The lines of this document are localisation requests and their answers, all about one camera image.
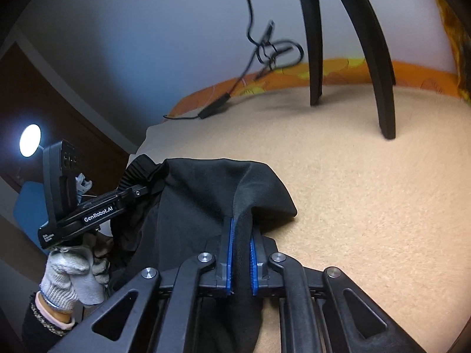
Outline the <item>left hand in grey glove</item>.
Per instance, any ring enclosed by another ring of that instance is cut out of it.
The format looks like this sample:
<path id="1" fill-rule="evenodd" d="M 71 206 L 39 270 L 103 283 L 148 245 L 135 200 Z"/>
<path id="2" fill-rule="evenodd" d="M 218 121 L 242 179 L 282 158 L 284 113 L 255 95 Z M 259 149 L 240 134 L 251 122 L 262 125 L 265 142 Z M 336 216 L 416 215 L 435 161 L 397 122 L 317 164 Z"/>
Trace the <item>left hand in grey glove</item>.
<path id="1" fill-rule="evenodd" d="M 39 289 L 52 309 L 71 312 L 77 302 L 93 307 L 106 300 L 111 241 L 102 234 L 87 235 L 82 245 L 58 246 L 49 252 Z"/>

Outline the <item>left forearm, dark sleeve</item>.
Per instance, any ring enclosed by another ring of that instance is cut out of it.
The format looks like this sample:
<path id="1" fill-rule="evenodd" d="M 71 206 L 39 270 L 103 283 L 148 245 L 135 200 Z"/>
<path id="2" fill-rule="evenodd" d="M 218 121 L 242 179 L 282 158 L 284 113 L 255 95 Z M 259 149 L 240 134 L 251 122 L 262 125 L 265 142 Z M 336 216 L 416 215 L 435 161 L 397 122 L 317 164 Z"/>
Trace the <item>left forearm, dark sleeve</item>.
<path id="1" fill-rule="evenodd" d="M 48 352 L 77 325 L 71 315 L 68 323 L 55 319 L 41 304 L 39 292 L 30 297 L 21 327 L 21 341 L 27 352 Z"/>

